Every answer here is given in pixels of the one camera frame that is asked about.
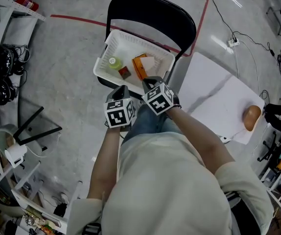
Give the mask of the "brown wooden bowl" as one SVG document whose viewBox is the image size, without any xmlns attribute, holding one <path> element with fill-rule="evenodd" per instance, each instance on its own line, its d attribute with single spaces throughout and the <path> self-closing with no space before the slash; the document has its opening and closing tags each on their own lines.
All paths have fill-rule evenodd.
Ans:
<svg viewBox="0 0 281 235">
<path fill-rule="evenodd" d="M 247 131 L 251 132 L 261 115 L 261 109 L 257 105 L 249 106 L 243 113 L 243 124 Z"/>
</svg>

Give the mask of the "person's blue jeans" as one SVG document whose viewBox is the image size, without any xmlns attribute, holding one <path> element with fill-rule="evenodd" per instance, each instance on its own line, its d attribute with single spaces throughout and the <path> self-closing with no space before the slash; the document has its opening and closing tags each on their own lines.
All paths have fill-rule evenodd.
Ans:
<svg viewBox="0 0 281 235">
<path fill-rule="evenodd" d="M 157 134 L 163 132 L 182 134 L 178 126 L 167 116 L 166 113 L 162 113 L 157 116 L 147 105 L 142 105 L 138 109 L 137 118 L 129 132 L 124 137 L 122 144 L 137 135 Z"/>
</svg>

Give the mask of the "small red packet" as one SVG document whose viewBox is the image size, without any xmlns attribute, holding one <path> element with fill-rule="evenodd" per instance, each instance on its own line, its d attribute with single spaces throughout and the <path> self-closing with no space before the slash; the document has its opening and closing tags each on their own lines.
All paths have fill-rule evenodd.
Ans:
<svg viewBox="0 0 281 235">
<path fill-rule="evenodd" d="M 118 72 L 119 72 L 119 74 L 120 74 L 120 76 L 122 77 L 123 80 L 125 80 L 126 78 L 131 76 L 131 73 L 126 66 L 119 69 Z"/>
</svg>

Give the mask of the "person's cream shirt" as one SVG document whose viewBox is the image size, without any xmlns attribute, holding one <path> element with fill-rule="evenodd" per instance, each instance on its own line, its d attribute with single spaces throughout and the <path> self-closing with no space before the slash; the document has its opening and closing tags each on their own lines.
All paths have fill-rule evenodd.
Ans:
<svg viewBox="0 0 281 235">
<path fill-rule="evenodd" d="M 250 216 L 266 234 L 273 207 L 248 166 L 229 162 L 211 173 L 185 136 L 138 135 L 121 146 L 118 182 L 108 200 L 73 202 L 67 235 L 81 235 L 94 222 L 102 235 L 232 235 L 229 192 L 250 209 L 241 214 L 247 235 L 254 232 Z"/>
</svg>

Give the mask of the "red fire extinguisher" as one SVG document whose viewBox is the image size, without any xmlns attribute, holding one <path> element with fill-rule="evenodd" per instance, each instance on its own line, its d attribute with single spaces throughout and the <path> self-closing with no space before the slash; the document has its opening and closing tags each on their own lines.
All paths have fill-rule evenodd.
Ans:
<svg viewBox="0 0 281 235">
<path fill-rule="evenodd" d="M 38 3 L 34 2 L 33 0 L 14 0 L 16 3 L 36 12 L 39 8 Z"/>
</svg>

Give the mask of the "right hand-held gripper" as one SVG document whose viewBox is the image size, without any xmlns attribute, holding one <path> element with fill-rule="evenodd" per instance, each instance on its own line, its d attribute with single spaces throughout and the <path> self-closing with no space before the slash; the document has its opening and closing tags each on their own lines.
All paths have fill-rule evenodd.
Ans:
<svg viewBox="0 0 281 235">
<path fill-rule="evenodd" d="M 174 106 L 174 93 L 159 76 L 148 76 L 142 81 L 145 95 L 143 101 L 157 116 Z"/>
</svg>

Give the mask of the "person's right forearm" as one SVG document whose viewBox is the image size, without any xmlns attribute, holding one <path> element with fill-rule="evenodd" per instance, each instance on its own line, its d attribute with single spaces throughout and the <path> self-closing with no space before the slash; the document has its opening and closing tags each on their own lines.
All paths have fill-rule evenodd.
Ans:
<svg viewBox="0 0 281 235">
<path fill-rule="evenodd" d="M 197 150 L 205 167 L 212 174 L 215 174 L 222 165 L 234 161 L 220 138 L 181 108 L 171 108 L 167 114 Z"/>
</svg>

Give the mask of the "green drink bottle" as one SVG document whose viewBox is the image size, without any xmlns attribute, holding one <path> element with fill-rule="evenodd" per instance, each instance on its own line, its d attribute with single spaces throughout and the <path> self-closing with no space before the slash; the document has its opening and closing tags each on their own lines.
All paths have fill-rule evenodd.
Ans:
<svg viewBox="0 0 281 235">
<path fill-rule="evenodd" d="M 108 60 L 108 65 L 114 70 L 120 70 L 123 67 L 122 61 L 115 56 L 111 56 Z"/>
</svg>

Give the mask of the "person's left forearm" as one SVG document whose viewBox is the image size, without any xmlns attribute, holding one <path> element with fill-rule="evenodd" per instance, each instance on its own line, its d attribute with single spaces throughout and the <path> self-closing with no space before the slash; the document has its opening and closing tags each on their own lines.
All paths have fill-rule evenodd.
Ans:
<svg viewBox="0 0 281 235">
<path fill-rule="evenodd" d="M 120 128 L 106 131 L 92 170 L 88 199 L 107 200 L 117 183 Z"/>
</svg>

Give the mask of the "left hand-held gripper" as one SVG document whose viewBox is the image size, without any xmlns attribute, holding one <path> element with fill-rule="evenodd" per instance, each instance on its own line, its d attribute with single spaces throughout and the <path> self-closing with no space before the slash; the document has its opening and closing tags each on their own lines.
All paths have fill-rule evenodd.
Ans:
<svg viewBox="0 0 281 235">
<path fill-rule="evenodd" d="M 134 107 L 126 85 L 118 86 L 107 96 L 104 113 L 109 128 L 130 125 Z"/>
</svg>

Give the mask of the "orange tissue packet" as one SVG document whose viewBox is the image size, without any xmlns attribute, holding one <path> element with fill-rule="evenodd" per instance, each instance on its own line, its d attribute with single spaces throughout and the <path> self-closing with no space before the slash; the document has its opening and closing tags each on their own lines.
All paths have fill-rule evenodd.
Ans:
<svg viewBox="0 0 281 235">
<path fill-rule="evenodd" d="M 146 53 L 141 54 L 132 59 L 132 64 L 137 77 L 140 80 L 147 78 L 147 72 L 152 69 L 155 65 L 155 58 L 153 56 L 148 56 Z"/>
</svg>

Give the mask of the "black folding chair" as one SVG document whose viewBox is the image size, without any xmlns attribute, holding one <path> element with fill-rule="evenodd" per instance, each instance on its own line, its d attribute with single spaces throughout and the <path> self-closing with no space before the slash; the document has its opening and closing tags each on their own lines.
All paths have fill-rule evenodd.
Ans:
<svg viewBox="0 0 281 235">
<path fill-rule="evenodd" d="M 180 48 L 177 62 L 197 37 L 190 14 L 168 0 L 111 0 L 108 7 L 106 37 L 111 20 L 128 20 L 150 26 L 170 38 Z"/>
</svg>

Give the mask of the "white marble table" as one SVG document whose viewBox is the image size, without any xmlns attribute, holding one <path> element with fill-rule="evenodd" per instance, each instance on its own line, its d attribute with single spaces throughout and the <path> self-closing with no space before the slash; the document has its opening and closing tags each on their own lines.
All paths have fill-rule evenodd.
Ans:
<svg viewBox="0 0 281 235">
<path fill-rule="evenodd" d="M 182 109 L 214 133 L 247 144 L 252 132 L 243 123 L 245 110 L 264 101 L 223 67 L 196 52 L 193 54 L 178 97 Z"/>
</svg>

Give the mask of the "small white appliance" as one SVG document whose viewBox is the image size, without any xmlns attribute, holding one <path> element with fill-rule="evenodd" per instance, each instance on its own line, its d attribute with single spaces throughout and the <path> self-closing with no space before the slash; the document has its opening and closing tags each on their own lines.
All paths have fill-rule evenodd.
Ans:
<svg viewBox="0 0 281 235">
<path fill-rule="evenodd" d="M 13 168 L 16 168 L 23 162 L 23 157 L 26 152 L 26 145 L 19 145 L 18 143 L 13 144 L 4 151 L 7 160 L 10 162 Z"/>
</svg>

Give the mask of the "white metal rack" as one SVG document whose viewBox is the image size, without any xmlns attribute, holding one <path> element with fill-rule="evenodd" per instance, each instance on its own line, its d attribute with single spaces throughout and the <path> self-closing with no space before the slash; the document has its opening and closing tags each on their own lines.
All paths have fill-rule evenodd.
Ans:
<svg viewBox="0 0 281 235">
<path fill-rule="evenodd" d="M 43 182 L 40 181 L 39 184 L 35 187 L 35 190 L 31 192 L 29 197 L 24 196 L 19 192 L 19 189 L 23 187 L 23 185 L 27 182 L 27 180 L 34 174 L 34 172 L 38 169 L 41 162 L 38 162 L 29 172 L 27 172 L 15 185 L 12 189 L 12 193 L 16 198 L 16 201 L 20 205 L 21 209 L 27 214 L 31 216 L 35 216 L 40 219 L 43 223 L 47 223 L 53 230 L 61 232 L 63 234 L 67 233 L 67 222 L 70 215 L 71 205 L 74 200 L 79 198 L 79 192 L 83 185 L 82 181 L 78 181 L 75 191 L 70 199 L 70 204 L 67 206 L 66 212 L 63 217 L 59 217 L 52 212 L 46 210 L 40 205 L 36 204 L 32 201 L 32 196 L 34 194 L 39 193 L 39 188 L 42 186 Z M 0 181 L 13 169 L 13 167 L 8 164 L 7 167 L 4 168 L 4 172 L 0 175 Z"/>
</svg>

